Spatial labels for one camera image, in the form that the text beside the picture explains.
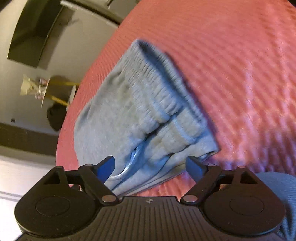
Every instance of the wooden leg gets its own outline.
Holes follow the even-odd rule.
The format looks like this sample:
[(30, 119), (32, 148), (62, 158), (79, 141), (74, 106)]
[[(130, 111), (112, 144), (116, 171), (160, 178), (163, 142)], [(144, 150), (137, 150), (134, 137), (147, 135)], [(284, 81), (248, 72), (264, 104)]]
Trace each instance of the wooden leg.
[(55, 101), (55, 102), (57, 102), (57, 103), (59, 103), (61, 105), (70, 106), (70, 104), (68, 102), (63, 101), (63, 100), (61, 100), (61, 99), (59, 99), (59, 98), (57, 98), (55, 96), (52, 96), (52, 95), (48, 95), (47, 94), (45, 97), (47, 97), (47, 98), (49, 98), (49, 99), (51, 99), (51, 100), (53, 100), (53, 101)]
[(66, 85), (66, 86), (79, 86), (79, 84), (74, 82), (66, 82), (66, 81), (58, 81), (58, 80), (50, 80), (51, 85)]

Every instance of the blue pants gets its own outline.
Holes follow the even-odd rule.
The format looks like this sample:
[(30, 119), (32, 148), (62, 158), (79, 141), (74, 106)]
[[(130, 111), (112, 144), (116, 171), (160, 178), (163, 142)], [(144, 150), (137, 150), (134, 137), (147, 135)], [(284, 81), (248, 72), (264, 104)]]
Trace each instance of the blue pants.
[(296, 240), (296, 177), (284, 173), (258, 173), (257, 176), (282, 200), (286, 216), (278, 234)]

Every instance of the fabric fold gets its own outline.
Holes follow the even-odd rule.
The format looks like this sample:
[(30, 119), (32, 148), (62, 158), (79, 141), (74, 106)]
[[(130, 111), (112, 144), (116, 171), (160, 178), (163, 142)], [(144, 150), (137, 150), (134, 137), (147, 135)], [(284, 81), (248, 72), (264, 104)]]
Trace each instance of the fabric fold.
[(135, 40), (80, 113), (74, 130), (79, 165), (115, 157), (105, 183), (116, 195), (141, 191), (218, 150), (207, 121), (173, 63)]

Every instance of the striped fabric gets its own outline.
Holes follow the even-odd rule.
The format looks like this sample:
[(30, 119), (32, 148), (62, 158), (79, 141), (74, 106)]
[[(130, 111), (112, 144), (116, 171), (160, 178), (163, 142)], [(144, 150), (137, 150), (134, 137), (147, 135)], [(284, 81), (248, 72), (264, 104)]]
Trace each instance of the striped fabric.
[[(207, 113), (221, 148), (210, 162), (296, 174), (296, 9), (287, 0), (142, 0), (83, 79), (57, 165), (78, 168), (77, 116), (136, 38), (173, 59)], [(182, 174), (142, 195), (180, 197), (192, 185)]]

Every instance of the logo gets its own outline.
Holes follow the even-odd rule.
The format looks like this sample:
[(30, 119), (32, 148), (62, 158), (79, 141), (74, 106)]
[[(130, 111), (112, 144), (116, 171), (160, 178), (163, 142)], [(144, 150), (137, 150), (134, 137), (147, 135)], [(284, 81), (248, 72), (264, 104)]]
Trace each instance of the logo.
[(151, 199), (151, 198), (149, 198), (149, 199), (146, 200), (146, 203), (153, 203), (153, 202), (154, 202), (154, 200)]

